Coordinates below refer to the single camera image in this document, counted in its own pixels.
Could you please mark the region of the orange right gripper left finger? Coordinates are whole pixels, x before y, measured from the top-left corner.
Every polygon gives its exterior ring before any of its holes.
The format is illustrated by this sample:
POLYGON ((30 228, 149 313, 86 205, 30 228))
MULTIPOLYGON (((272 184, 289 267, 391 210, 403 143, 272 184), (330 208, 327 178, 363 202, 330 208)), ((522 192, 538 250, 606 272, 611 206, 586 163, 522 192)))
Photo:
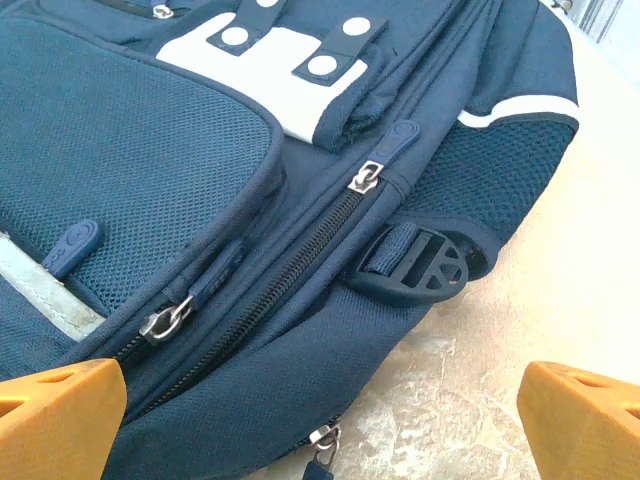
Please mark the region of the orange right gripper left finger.
POLYGON ((99 479, 126 408, 113 359, 1 383, 3 479, 99 479))

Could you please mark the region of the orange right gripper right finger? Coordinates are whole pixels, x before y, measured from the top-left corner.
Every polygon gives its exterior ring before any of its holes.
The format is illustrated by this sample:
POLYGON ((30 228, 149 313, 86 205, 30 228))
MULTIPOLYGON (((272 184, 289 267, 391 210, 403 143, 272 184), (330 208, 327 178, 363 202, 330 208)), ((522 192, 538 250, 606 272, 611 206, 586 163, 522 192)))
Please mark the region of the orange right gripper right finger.
POLYGON ((542 479, 639 478, 639 386, 531 362, 517 409, 542 479))

